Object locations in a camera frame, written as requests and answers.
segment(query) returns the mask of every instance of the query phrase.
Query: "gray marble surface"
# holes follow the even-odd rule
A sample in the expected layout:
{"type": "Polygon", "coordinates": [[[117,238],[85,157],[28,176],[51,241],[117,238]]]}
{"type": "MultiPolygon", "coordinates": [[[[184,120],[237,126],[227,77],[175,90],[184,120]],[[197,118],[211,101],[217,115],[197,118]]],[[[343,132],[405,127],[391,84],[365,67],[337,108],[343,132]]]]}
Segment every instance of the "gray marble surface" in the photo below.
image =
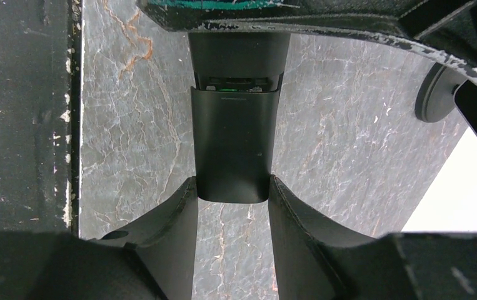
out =
{"type": "MultiPolygon", "coordinates": [[[[100,238],[194,174],[185,34],[132,1],[84,1],[82,238],[100,238]]],[[[378,44],[291,38],[273,160],[301,199],[372,236],[399,231],[466,129],[413,108],[431,63],[378,44]]],[[[276,299],[267,203],[199,205],[193,299],[276,299]]]]}

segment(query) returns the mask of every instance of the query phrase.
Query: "black caster wheel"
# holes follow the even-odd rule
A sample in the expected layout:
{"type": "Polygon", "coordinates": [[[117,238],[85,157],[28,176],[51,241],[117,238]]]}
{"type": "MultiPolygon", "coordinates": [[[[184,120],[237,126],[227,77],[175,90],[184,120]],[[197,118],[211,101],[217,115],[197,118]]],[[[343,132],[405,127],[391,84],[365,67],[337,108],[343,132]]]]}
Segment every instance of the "black caster wheel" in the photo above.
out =
{"type": "Polygon", "coordinates": [[[442,64],[433,65],[415,101],[417,119],[426,123],[444,119],[455,108],[454,93],[465,81],[456,71],[442,64]]]}

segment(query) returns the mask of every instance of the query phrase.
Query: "black side panel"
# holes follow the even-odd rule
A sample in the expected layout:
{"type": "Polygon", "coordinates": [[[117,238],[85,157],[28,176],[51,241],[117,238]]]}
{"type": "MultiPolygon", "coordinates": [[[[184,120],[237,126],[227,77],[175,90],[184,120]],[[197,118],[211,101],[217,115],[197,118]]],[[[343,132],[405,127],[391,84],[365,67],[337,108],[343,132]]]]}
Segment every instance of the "black side panel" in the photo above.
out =
{"type": "Polygon", "coordinates": [[[0,1],[0,230],[71,222],[70,1],[0,1]]]}

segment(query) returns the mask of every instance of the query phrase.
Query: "chipped paint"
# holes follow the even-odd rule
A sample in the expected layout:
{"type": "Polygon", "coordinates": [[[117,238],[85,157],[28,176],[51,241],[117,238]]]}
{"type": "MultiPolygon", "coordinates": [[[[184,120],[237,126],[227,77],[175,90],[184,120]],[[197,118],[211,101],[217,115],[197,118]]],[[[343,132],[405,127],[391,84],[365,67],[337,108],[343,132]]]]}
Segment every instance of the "chipped paint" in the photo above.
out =
{"type": "Polygon", "coordinates": [[[65,227],[71,227],[71,213],[73,210],[71,203],[71,183],[67,180],[67,188],[65,189],[65,207],[63,208],[63,221],[65,227]]]}
{"type": "Polygon", "coordinates": [[[67,73],[71,73],[71,59],[67,58],[67,61],[65,61],[65,69],[67,70],[67,73]]]}
{"type": "MultiPolygon", "coordinates": [[[[85,20],[82,20],[82,30],[85,31],[85,27],[86,27],[86,22],[85,20]]],[[[83,34],[82,36],[82,57],[85,57],[86,53],[86,39],[85,39],[85,35],[83,34]]],[[[80,91],[83,91],[84,90],[84,62],[82,61],[82,71],[81,71],[81,75],[80,75],[80,91]]],[[[84,119],[84,110],[85,110],[85,107],[84,107],[84,103],[81,103],[80,104],[80,120],[83,120],[84,119]]],[[[82,133],[83,132],[83,125],[84,123],[83,122],[80,122],[80,132],[82,133]]],[[[84,144],[84,135],[83,134],[80,134],[79,135],[79,151],[80,153],[82,153],[82,145],[84,144]]],[[[79,159],[78,160],[78,199],[82,199],[82,178],[84,176],[84,171],[83,171],[83,167],[82,167],[82,159],[79,159]]],[[[82,213],[82,207],[80,206],[79,207],[79,214],[82,213]]],[[[81,228],[78,226],[78,236],[81,236],[82,235],[82,231],[81,231],[81,228]]]]}
{"type": "Polygon", "coordinates": [[[70,122],[71,121],[70,110],[66,110],[59,118],[65,121],[66,123],[70,122]]]}
{"type": "Polygon", "coordinates": [[[452,267],[450,269],[452,271],[452,275],[457,279],[461,287],[466,291],[468,294],[473,295],[476,293],[470,284],[470,280],[466,278],[466,276],[461,272],[458,268],[452,267]]]}
{"type": "Polygon", "coordinates": [[[281,2],[279,2],[275,5],[278,8],[301,8],[301,6],[299,6],[299,5],[284,4],[284,3],[281,3],[281,2]]]}
{"type": "Polygon", "coordinates": [[[80,1],[79,0],[73,0],[72,9],[73,9],[73,19],[74,20],[80,20],[82,7],[80,6],[80,1]]]}

